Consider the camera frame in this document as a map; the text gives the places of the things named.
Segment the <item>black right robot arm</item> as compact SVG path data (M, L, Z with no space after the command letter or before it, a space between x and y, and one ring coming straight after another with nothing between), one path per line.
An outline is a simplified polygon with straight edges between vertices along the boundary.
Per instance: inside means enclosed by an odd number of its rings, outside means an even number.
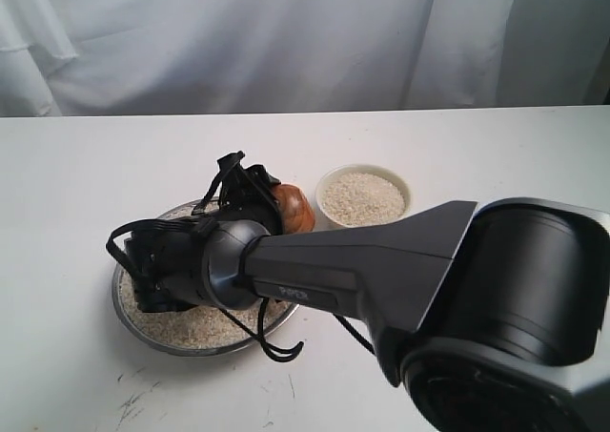
M241 161L219 160L189 215L115 230L141 311L296 303L364 322L363 346L437 430L608 429L608 214L509 198L296 230L279 181Z

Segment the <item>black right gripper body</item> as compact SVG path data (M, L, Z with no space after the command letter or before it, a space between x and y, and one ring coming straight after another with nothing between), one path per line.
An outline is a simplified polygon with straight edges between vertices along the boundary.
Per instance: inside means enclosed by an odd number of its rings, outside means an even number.
M252 220L271 235L282 235L284 223L273 189L280 181L261 164L243 168L239 162L219 166L221 173L219 209L222 221Z

